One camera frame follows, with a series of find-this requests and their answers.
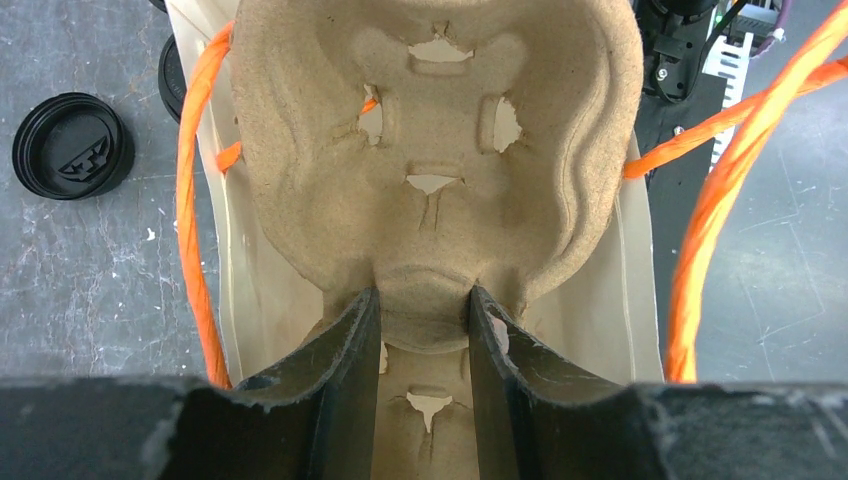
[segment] black cable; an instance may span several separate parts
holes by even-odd
[[[697,88],[698,86],[698,79],[701,78],[702,70],[704,69],[704,65],[707,63],[707,57],[710,56],[710,51],[712,51],[713,46],[715,46],[715,42],[718,40],[718,37],[720,37],[721,34],[724,33],[727,27],[730,26],[733,20],[736,19],[736,17],[739,15],[739,12],[742,11],[742,8],[744,8],[745,5],[748,4],[748,1],[749,0],[739,0],[738,2],[734,3],[733,6],[730,7],[730,10],[728,10],[724,17],[721,19],[721,22],[719,22],[718,25],[713,28],[712,33],[710,33],[710,36],[707,38],[707,42],[704,43],[704,46],[701,48],[701,55],[698,57],[698,68],[697,70],[695,70],[695,79],[692,81],[692,84],[686,90],[686,95],[683,98],[671,98],[668,93],[663,90],[662,82],[659,80],[656,74],[661,68],[663,68],[663,65],[665,65],[665,62],[662,61],[663,56],[660,55],[660,61],[658,62],[657,70],[654,72],[654,82],[656,84],[657,92],[660,94],[660,97],[662,97],[663,100],[673,104],[689,100],[689,97],[692,96],[692,92],[694,92],[695,88]]]

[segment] gray table surface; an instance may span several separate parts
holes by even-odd
[[[746,93],[836,3],[798,6]],[[145,0],[0,0],[0,376],[204,374],[176,248],[177,126],[156,81],[169,34]],[[96,199],[38,198],[9,161],[23,117],[66,91],[103,99],[134,132],[130,178]],[[196,178],[214,296],[209,192]],[[848,81],[795,102],[743,188],[704,293],[701,378],[848,381],[846,253]]]

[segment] scratched gray surface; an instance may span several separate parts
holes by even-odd
[[[789,41],[752,66],[749,92],[836,0],[804,3]],[[168,35],[145,0],[0,0],[0,375],[203,372],[173,228],[176,125],[156,87]],[[135,133],[136,166],[99,199],[41,200],[14,180],[8,152],[29,109],[69,90],[114,106]],[[795,103],[742,191],[705,291],[702,378],[848,381],[846,253],[848,82]]]
[[[0,375],[202,373],[174,231],[176,123],[159,99],[167,16],[145,0],[0,0]],[[9,160],[29,110],[94,94],[134,134],[131,177],[97,199],[28,193]],[[207,274],[217,253],[202,175]]]

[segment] gray floor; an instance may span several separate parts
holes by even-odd
[[[836,0],[805,0],[789,41],[751,68],[768,85]],[[145,0],[0,0],[0,151],[20,120],[70,90],[135,133],[115,192],[53,202],[0,162],[0,376],[203,374],[174,232],[176,124],[156,86],[169,35]],[[848,53],[843,47],[841,53]],[[217,283],[208,191],[202,251]],[[754,167],[705,292],[704,380],[848,381],[848,81],[797,101]]]

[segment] purple cable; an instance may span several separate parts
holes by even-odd
[[[772,33],[763,40],[763,43],[760,44],[759,48],[757,48],[757,51],[754,52],[754,55],[751,56],[751,58],[757,58],[771,48],[774,43],[774,32],[778,29],[782,29],[789,20],[790,8],[792,8],[792,0],[783,0],[783,3],[780,5],[780,13],[777,15],[777,22],[774,24],[774,30],[772,30]]]

